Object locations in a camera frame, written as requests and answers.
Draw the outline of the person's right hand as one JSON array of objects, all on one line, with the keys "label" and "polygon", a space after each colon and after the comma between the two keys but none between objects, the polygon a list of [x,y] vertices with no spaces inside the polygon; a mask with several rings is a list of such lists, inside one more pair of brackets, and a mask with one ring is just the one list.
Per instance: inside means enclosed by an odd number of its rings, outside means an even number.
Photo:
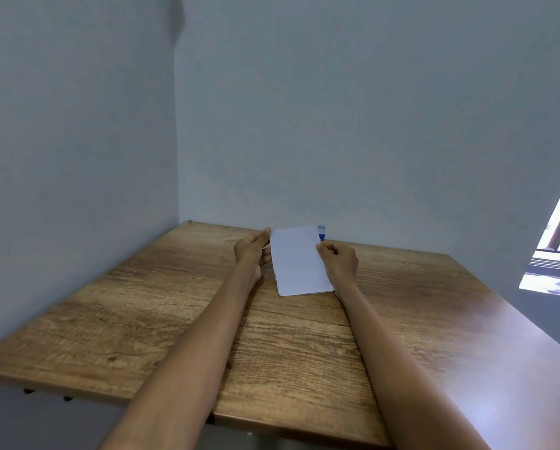
[{"label": "person's right hand", "polygon": [[342,301],[357,288],[359,259],[352,246],[344,242],[339,243],[341,244],[341,250],[337,260],[331,263],[323,262],[323,264],[336,297]]}]

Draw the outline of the person's left hand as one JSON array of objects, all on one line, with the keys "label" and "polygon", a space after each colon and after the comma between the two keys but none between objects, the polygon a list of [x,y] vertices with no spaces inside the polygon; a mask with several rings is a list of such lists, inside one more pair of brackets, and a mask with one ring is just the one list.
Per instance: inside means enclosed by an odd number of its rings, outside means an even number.
[{"label": "person's left hand", "polygon": [[261,277],[261,251],[270,245],[271,228],[267,227],[260,233],[250,234],[234,244],[236,271],[251,287]]}]

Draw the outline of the white paper sheet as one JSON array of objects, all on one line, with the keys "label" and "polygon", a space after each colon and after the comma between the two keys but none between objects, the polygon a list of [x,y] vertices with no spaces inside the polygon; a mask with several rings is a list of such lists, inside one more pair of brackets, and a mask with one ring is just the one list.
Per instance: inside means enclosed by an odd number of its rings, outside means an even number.
[{"label": "white paper sheet", "polygon": [[316,246],[317,226],[273,229],[270,236],[272,266],[280,296],[333,292]]}]

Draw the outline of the person's left forearm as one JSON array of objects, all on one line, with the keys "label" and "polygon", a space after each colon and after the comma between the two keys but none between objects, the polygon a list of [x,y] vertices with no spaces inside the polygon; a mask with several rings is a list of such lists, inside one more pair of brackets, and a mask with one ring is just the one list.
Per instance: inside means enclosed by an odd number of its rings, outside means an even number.
[{"label": "person's left forearm", "polygon": [[237,265],[141,385],[98,450],[194,450],[214,408],[259,266]]}]

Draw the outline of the person's right forearm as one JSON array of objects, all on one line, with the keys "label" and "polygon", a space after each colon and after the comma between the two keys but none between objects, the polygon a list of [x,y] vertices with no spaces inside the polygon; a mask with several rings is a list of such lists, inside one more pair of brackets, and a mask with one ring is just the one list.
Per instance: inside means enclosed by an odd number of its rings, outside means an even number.
[{"label": "person's right forearm", "polygon": [[491,450],[357,287],[336,281],[382,419],[396,450]]}]

